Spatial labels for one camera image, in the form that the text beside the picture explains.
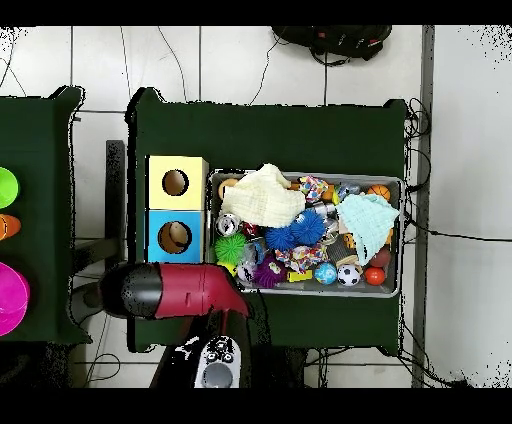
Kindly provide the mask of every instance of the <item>cube with hole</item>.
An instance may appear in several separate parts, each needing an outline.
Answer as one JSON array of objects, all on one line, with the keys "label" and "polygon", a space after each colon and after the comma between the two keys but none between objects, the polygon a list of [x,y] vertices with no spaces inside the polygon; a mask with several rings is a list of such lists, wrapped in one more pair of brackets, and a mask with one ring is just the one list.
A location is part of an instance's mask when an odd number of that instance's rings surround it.
[{"label": "cube with hole", "polygon": [[200,157],[149,156],[149,209],[205,209],[208,163]]},{"label": "cube with hole", "polygon": [[203,211],[150,210],[148,218],[148,262],[203,262]]}]

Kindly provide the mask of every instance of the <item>backpack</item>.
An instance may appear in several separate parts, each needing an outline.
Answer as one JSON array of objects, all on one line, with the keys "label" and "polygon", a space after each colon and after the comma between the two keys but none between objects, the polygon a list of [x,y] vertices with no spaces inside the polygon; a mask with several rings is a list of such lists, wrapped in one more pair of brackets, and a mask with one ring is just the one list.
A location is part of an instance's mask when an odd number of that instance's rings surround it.
[{"label": "backpack", "polygon": [[[307,47],[317,62],[338,66],[350,58],[370,60],[374,57],[391,34],[391,25],[273,26],[272,30],[276,40]],[[325,63],[317,57],[324,53],[346,56],[347,59]]]}]

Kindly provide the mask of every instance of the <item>metal tray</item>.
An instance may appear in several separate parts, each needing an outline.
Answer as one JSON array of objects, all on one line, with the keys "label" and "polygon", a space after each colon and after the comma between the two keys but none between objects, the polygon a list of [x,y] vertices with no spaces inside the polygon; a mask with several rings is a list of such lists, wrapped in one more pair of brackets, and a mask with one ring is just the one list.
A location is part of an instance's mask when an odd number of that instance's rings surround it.
[{"label": "metal tray", "polygon": [[[205,260],[215,263],[217,261],[213,244],[217,237],[220,237],[215,231],[215,221],[219,215],[222,206],[217,192],[222,181],[227,178],[242,178],[244,175],[254,171],[244,170],[225,170],[215,169],[210,172],[208,177],[208,196],[207,196],[207,217],[206,217],[206,237],[205,237]],[[380,297],[389,298],[396,296],[400,291],[402,278],[402,237],[404,229],[404,206],[405,206],[405,184],[399,178],[394,177],[376,177],[367,175],[344,175],[344,174],[323,174],[323,173],[304,173],[304,172],[283,172],[283,176],[290,181],[297,181],[304,175],[314,175],[330,184],[351,183],[358,184],[361,190],[366,191],[374,184],[385,185],[390,193],[390,204],[398,209],[400,214],[395,220],[393,229],[393,238],[391,241],[391,261],[384,269],[386,280],[380,286],[372,286],[366,282],[364,275],[361,281],[353,287],[345,287],[335,282],[330,285],[322,285],[314,278],[298,283],[279,283],[272,289],[259,288],[256,283],[247,283],[238,280],[248,292],[254,292],[260,289],[262,293],[287,294],[287,295],[306,295],[306,296],[343,296],[343,297]],[[329,260],[336,263],[338,259],[355,254],[354,249],[348,249],[342,237],[338,237],[336,242],[327,247]]]}]

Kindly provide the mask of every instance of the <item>box hole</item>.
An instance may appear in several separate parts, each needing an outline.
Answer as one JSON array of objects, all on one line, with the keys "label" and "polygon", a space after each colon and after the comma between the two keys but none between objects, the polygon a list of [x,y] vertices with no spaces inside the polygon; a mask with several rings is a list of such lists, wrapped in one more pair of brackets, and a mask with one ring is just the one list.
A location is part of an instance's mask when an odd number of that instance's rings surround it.
[{"label": "box hole", "polygon": [[188,189],[187,175],[179,169],[167,171],[162,178],[162,188],[170,196],[181,196]]},{"label": "box hole", "polygon": [[183,222],[167,222],[158,232],[158,245],[167,253],[183,253],[191,242],[192,232]]}]

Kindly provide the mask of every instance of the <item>blue box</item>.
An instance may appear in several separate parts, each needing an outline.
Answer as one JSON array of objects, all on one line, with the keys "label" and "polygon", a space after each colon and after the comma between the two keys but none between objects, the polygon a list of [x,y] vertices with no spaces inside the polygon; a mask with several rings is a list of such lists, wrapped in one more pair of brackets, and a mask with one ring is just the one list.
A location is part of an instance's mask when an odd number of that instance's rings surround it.
[{"label": "blue box", "polygon": [[[150,210],[149,240],[147,246],[148,262],[188,263],[203,262],[204,252],[204,212],[203,211],[170,211]],[[188,246],[179,253],[168,253],[159,244],[158,235],[165,224],[179,222],[187,228]]]}]

